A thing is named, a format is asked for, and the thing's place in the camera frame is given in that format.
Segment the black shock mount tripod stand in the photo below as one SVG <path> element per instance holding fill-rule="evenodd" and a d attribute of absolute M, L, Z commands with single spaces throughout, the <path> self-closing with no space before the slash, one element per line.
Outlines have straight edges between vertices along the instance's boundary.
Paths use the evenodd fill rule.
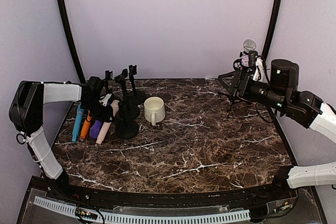
<path fill-rule="evenodd" d="M 238 59 L 234 61 L 233 63 L 233 67 L 234 67 L 234 71 L 236 70 L 240 70 L 238 68 Z M 246 72 L 248 74 L 251 74 L 252 76 L 254 75 L 255 71 L 254 69 L 252 71 L 246 71 L 246 70 L 241 70 L 243 72 Z M 251 104 L 251 102 L 244 100 L 243 98 L 238 98 L 238 97 L 233 97 L 232 95 L 230 95 L 228 92 L 227 93 L 219 93 L 220 95 L 224 95 L 229 99 L 230 102 L 230 106 L 227 112 L 227 119 L 229 118 L 230 112 L 232 110 L 233 105 L 241 103 L 241 102 L 245 102 L 247 104 Z"/>

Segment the purple toy microphone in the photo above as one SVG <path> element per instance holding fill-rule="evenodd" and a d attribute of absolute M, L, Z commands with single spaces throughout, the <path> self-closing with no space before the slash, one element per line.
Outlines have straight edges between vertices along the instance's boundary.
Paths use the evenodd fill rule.
<path fill-rule="evenodd" d="M 109 99 L 111 98 L 112 94 L 109 93 L 107 94 L 104 98 L 102 98 L 99 102 L 101 105 L 103 106 L 107 106 L 108 104 L 110 104 Z M 96 120 L 94 125 L 91 127 L 90 129 L 90 133 L 89 136 L 93 139 L 97 139 L 98 135 L 100 133 L 100 130 L 102 128 L 103 122 Z"/>

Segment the pale pink toy microphone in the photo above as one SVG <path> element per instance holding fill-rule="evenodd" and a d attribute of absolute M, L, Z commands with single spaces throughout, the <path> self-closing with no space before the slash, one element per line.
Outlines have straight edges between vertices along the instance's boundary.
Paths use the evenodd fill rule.
<path fill-rule="evenodd" d="M 116 113 L 119 111 L 119 100 L 113 100 L 110 106 L 112 107 L 112 116 L 109 118 L 108 122 L 104 122 L 102 128 L 99 132 L 99 135 L 96 140 L 96 144 L 101 145 L 104 141 L 106 134 L 110 128 L 111 123 L 113 122 Z"/>

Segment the orange toy microphone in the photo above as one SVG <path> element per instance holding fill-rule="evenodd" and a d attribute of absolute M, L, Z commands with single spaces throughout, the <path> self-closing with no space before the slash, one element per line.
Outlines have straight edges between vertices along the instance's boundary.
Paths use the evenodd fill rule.
<path fill-rule="evenodd" d="M 80 133 L 80 139 L 84 140 L 86 139 L 89 129 L 90 129 L 90 125 L 91 125 L 91 121 L 92 121 L 92 116 L 91 116 L 91 112 L 88 111 L 88 115 L 83 123 L 82 129 L 81 129 L 81 133 Z"/>

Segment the blue toy microphone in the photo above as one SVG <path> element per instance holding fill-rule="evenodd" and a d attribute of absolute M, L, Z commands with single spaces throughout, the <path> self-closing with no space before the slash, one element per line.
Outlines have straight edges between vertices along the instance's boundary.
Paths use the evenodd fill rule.
<path fill-rule="evenodd" d="M 74 123 L 73 130 L 72 130 L 72 142 L 77 141 L 84 113 L 85 113 L 85 109 L 83 109 L 81 107 L 81 104 L 79 104 L 77 107 L 75 123 Z"/>

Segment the black stand of purple microphone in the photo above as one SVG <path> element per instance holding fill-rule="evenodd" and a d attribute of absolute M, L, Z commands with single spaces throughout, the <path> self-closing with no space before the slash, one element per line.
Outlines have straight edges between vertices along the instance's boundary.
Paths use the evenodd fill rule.
<path fill-rule="evenodd" d="M 131 94 L 127 91 L 126 77 L 128 76 L 128 70 L 123 69 L 121 74 L 114 78 L 115 82 L 120 84 L 122 90 L 122 101 L 119 102 L 119 116 L 122 119 L 133 120 L 140 114 L 139 107 L 131 103 Z"/>

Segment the black stand of pink microphone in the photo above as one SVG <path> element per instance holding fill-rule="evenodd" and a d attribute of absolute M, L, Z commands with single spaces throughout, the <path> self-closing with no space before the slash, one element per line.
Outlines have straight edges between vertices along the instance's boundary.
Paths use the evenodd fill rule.
<path fill-rule="evenodd" d="M 140 115 L 140 109 L 126 97 L 119 103 L 120 121 L 116 124 L 115 133 L 121 139 L 130 139 L 139 132 L 139 125 L 135 119 Z"/>

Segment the black stand of blue microphone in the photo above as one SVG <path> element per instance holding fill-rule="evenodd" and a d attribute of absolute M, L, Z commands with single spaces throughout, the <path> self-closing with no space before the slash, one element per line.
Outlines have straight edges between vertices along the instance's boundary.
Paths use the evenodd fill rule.
<path fill-rule="evenodd" d="M 109 88 L 109 81 L 112 80 L 112 77 L 113 77 L 113 71 L 106 70 L 105 78 L 104 78 L 104 87 L 105 87 L 106 93 L 112 92 L 112 90 Z"/>

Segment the silver glitter microphone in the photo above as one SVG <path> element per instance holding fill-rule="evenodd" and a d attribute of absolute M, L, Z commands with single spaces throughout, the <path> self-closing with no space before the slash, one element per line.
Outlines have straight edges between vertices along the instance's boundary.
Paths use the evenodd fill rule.
<path fill-rule="evenodd" d="M 258 56 L 256 48 L 257 44 L 253 39 L 249 38 L 243 42 L 243 51 L 238 59 L 240 70 L 252 71 L 256 69 L 256 57 Z"/>

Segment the black stand of orange microphone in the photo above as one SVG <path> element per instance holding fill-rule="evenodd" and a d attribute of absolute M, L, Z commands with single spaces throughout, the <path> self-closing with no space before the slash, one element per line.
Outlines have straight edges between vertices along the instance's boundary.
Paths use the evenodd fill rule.
<path fill-rule="evenodd" d="M 132 86 L 130 101 L 134 104 L 140 105 L 147 99 L 147 95 L 144 91 L 136 88 L 134 76 L 137 74 L 137 65 L 129 65 L 129 80 Z"/>

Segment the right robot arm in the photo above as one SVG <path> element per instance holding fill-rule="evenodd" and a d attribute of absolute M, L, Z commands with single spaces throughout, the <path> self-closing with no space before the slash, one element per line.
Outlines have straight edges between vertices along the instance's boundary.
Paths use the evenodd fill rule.
<path fill-rule="evenodd" d="M 310 91 L 298 91 L 299 66 L 289 60 L 271 62 L 270 80 L 254 79 L 257 68 L 235 67 L 231 79 L 228 74 L 218 76 L 231 102 L 257 102 L 273 108 L 280 116 L 287 116 L 301 126 L 335 141 L 335 109 Z M 335 187 L 335 163 L 312 166 L 282 166 L 268 188 L 273 200 L 280 199 L 288 188 L 331 185 Z"/>

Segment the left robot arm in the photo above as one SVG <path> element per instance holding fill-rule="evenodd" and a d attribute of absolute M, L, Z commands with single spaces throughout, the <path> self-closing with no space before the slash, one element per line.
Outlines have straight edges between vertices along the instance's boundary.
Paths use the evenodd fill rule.
<path fill-rule="evenodd" d="M 114 119 L 113 109 L 101 101 L 114 96 L 108 88 L 110 79 L 111 73 L 107 72 L 104 79 L 90 77 L 84 84 L 36 81 L 22 81 L 19 84 L 9 109 L 9 119 L 23 137 L 22 143 L 27 144 L 36 157 L 35 162 L 48 178 L 57 180 L 64 170 L 44 134 L 43 106 L 47 103 L 79 101 L 94 119 L 111 122 Z"/>

